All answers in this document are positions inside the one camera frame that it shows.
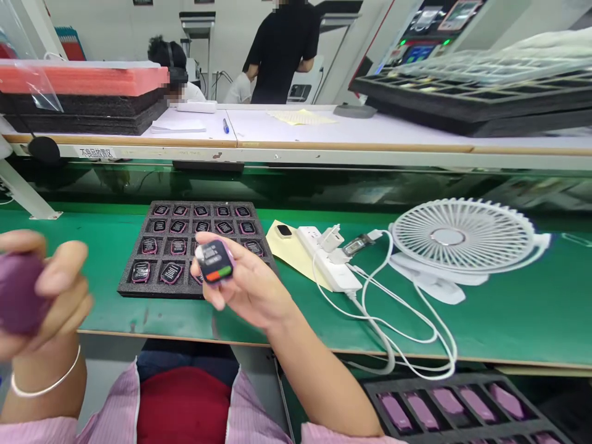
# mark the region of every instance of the purple sponge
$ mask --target purple sponge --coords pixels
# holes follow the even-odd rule
[[[35,335],[51,307],[35,292],[43,262],[34,254],[0,256],[0,329],[11,334]]]

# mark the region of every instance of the power strip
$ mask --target power strip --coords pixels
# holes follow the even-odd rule
[[[319,245],[321,232],[317,227],[299,227],[296,230],[296,236],[311,258],[316,254],[315,265],[323,274],[332,292],[345,293],[362,289],[362,284],[347,265],[336,265],[329,260],[329,254]]]

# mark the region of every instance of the red foam sheet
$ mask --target red foam sheet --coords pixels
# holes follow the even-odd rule
[[[47,91],[36,80],[36,73],[45,72],[53,91]],[[168,69],[159,68],[73,68],[35,67],[32,70],[0,65],[2,91],[5,94],[31,94],[29,83],[35,84],[39,93],[75,94],[81,96],[129,96],[137,97],[168,83]]]

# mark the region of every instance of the person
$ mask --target person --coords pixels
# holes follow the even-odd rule
[[[196,239],[206,244],[223,238],[200,232]],[[315,335],[272,270],[243,246],[223,240],[236,261],[234,273],[217,288],[205,285],[205,299],[216,310],[228,306],[266,334],[310,418],[302,426],[302,442],[399,443],[383,435],[360,385]],[[8,232],[0,234],[0,251],[34,252],[44,258],[46,241],[36,232]],[[215,360],[188,364],[185,355],[171,355],[168,362],[155,363],[143,356],[146,351],[119,377],[103,409],[76,437],[87,377],[76,330],[93,306],[81,273],[87,252],[83,243],[70,241],[47,260],[35,286],[37,294],[53,299],[53,304],[34,337],[0,331],[0,360],[12,360],[14,371],[0,415],[0,442],[289,443],[242,371],[234,370],[232,382],[232,369]],[[200,274],[195,260],[191,274]],[[218,364],[228,361],[216,359]],[[36,392],[46,393],[24,397]]]
[[[319,46],[321,17],[307,0],[278,0],[259,26],[247,56],[257,77],[253,104],[285,104],[295,72],[310,72]]]
[[[243,72],[234,79],[230,89],[226,93],[224,98],[225,104],[245,104],[251,103],[251,83],[255,80],[255,77],[249,77],[247,72],[249,68],[245,66]]]
[[[148,60],[158,63],[162,67],[176,68],[184,73],[184,81],[172,81],[169,85],[173,106],[179,100],[206,101],[202,90],[197,85],[187,82],[187,56],[177,42],[165,42],[162,35],[151,38],[148,47]]]

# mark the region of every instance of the machine display screen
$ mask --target machine display screen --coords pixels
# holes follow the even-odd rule
[[[481,0],[458,0],[442,20],[438,29],[440,31],[458,31],[462,29],[481,3]]]
[[[403,56],[403,60],[401,61],[402,65],[411,64],[415,62],[421,62],[422,60],[426,60],[432,51],[436,48],[436,45],[417,45],[411,46],[406,52],[405,56]]]

